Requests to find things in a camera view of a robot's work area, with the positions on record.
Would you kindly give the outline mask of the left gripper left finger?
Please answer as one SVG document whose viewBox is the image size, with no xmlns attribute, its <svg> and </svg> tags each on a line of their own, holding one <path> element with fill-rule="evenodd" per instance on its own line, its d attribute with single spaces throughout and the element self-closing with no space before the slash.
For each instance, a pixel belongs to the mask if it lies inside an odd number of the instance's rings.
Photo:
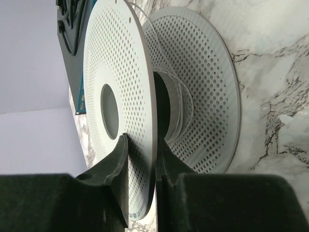
<svg viewBox="0 0 309 232">
<path fill-rule="evenodd" d="M 123 232 L 128 227 L 128 138 L 86 172 L 0 178 L 3 232 Z"/>
</svg>

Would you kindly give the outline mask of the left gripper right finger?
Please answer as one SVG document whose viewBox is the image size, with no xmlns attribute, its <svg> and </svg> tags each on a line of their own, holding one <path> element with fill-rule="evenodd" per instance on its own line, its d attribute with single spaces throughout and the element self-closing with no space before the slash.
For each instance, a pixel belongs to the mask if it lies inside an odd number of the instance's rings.
<svg viewBox="0 0 309 232">
<path fill-rule="evenodd" d="M 303 232 L 306 217 L 278 175 L 198 174 L 164 139 L 155 164 L 160 232 Z"/>
</svg>

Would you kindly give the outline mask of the grey cable spool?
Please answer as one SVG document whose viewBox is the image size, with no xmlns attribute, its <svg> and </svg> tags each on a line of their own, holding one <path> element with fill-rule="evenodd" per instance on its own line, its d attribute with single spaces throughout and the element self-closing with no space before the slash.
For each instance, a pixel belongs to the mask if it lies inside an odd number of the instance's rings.
<svg viewBox="0 0 309 232">
<path fill-rule="evenodd" d="M 223 173 L 237 147 L 239 87 L 228 49 L 202 15 L 167 7 L 141 24 L 137 5 L 98 0 L 84 43 L 84 96 L 99 160 L 129 139 L 128 217 L 154 194 L 157 140 L 197 173 Z"/>
</svg>

